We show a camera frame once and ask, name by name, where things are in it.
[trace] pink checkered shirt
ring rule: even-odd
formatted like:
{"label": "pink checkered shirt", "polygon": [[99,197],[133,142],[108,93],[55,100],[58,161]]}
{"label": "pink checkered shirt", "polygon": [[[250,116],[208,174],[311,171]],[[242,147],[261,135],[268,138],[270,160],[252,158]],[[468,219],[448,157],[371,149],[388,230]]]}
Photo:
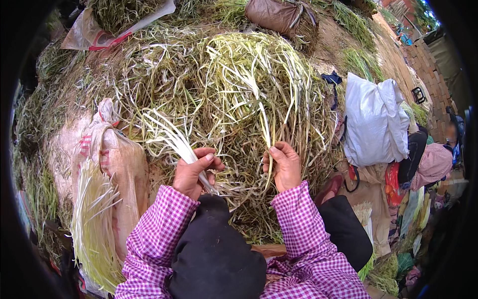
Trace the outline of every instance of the pink checkered shirt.
{"label": "pink checkered shirt", "polygon": [[[169,277],[173,251],[199,202],[161,186],[154,204],[128,237],[126,281],[115,298],[171,298]],[[268,262],[267,273],[282,276],[264,288],[261,298],[370,298],[343,253],[325,232],[322,217],[309,196],[306,181],[278,194],[277,212],[287,255]]]}

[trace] left hand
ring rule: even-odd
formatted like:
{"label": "left hand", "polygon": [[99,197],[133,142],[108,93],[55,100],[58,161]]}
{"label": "left hand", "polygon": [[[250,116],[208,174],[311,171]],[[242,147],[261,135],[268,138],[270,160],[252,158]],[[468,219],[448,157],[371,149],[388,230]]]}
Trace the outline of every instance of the left hand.
{"label": "left hand", "polygon": [[[221,159],[214,157],[216,150],[210,147],[201,147],[193,150],[198,160],[192,164],[186,163],[183,159],[178,161],[176,174],[174,176],[173,188],[176,191],[188,196],[192,200],[198,200],[204,186],[199,181],[199,174],[206,169],[222,171],[226,166]],[[214,185],[216,178],[210,171],[206,172],[207,179]]]}

